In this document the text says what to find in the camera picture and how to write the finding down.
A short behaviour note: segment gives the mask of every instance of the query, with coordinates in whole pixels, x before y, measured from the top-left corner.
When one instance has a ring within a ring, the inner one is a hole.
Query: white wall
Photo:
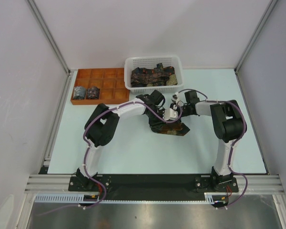
[[[286,192],[286,0],[279,1],[240,79],[266,162]]]
[[[0,1],[0,205],[14,196],[8,228],[41,162],[65,79],[25,0]]]
[[[269,2],[36,0],[70,68],[170,53],[184,67],[234,68]]]

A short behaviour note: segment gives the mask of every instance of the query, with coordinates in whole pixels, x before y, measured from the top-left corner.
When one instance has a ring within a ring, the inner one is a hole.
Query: gray wall panel
[[[278,3],[240,71],[269,170],[286,191],[286,0]]]
[[[66,75],[24,0],[0,1],[0,205],[11,228],[36,172]]]

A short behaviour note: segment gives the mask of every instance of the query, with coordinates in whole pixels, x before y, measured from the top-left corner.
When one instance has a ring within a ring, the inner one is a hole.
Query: small white component
[[[163,114],[163,119],[165,121],[170,119],[176,119],[178,117],[178,112],[174,111],[172,108],[166,109]]]

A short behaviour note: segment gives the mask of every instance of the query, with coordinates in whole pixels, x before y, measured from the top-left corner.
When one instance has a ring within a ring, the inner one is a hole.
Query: white table surface
[[[84,125],[96,106],[72,105],[70,102],[76,73],[63,111],[49,174],[72,174],[83,163],[86,149],[86,143],[82,139]],[[204,92],[209,99],[237,100],[247,121],[247,133],[237,147],[234,170],[242,173],[265,173],[234,71],[184,70],[184,81],[184,88]],[[172,94],[165,94],[167,101],[165,107],[169,106],[171,96]],[[212,119],[193,115],[182,118],[182,121],[191,129],[185,136],[153,133],[145,115],[121,120],[114,138],[104,148],[98,172],[101,174],[210,173],[216,160],[218,146]]]

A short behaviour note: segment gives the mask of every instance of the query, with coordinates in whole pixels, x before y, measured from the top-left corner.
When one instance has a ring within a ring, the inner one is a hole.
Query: metal floor
[[[27,229],[280,229],[272,195],[244,196],[228,210],[196,204],[100,204],[82,210],[34,203]]]

